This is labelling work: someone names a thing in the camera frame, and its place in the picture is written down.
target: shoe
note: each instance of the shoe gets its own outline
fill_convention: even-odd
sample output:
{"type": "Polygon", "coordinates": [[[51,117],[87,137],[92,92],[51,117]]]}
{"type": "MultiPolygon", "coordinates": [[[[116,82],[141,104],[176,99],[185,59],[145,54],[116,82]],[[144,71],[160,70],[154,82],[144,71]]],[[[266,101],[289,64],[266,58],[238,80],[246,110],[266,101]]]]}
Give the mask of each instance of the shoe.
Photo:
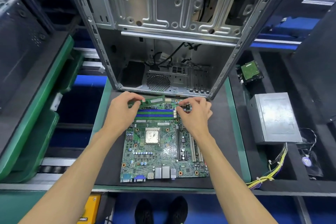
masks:
{"type": "Polygon", "coordinates": [[[183,224],[187,219],[187,215],[188,203],[184,197],[179,196],[171,202],[165,224],[183,224]]]}
{"type": "Polygon", "coordinates": [[[154,224],[153,210],[147,199],[141,199],[136,206],[135,224],[154,224]]]}

